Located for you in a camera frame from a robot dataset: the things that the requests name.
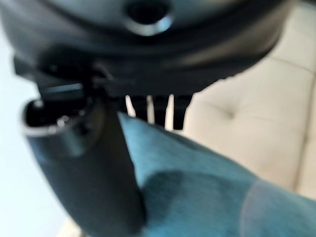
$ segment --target circular hole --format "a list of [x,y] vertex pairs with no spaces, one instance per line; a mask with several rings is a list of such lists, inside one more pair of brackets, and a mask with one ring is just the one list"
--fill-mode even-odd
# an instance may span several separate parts
[[127,7],[127,15],[142,25],[152,25],[163,19],[169,12],[168,6],[159,1],[138,1]]

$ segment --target cream couch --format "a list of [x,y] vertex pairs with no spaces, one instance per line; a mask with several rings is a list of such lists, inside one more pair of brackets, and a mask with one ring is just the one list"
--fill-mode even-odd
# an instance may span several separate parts
[[[183,135],[316,199],[316,6],[300,3],[258,65],[195,95]],[[79,237],[69,220],[60,237]]]

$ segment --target blue denim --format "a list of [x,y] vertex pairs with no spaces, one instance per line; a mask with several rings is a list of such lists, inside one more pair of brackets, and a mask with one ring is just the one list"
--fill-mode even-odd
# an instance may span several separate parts
[[184,137],[119,116],[146,207],[141,237],[316,237],[316,202]]

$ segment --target white wall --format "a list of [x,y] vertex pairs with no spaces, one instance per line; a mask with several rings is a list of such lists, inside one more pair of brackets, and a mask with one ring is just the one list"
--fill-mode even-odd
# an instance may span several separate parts
[[0,235],[56,237],[65,212],[37,167],[22,135],[20,114],[36,98],[34,84],[14,75],[0,28]]

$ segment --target black cylinder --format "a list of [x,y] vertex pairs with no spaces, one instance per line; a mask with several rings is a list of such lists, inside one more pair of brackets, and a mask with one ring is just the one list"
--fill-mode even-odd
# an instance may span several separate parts
[[23,117],[27,139],[54,192],[90,236],[137,234],[143,206],[116,112],[101,102],[68,116],[61,111],[32,102]]

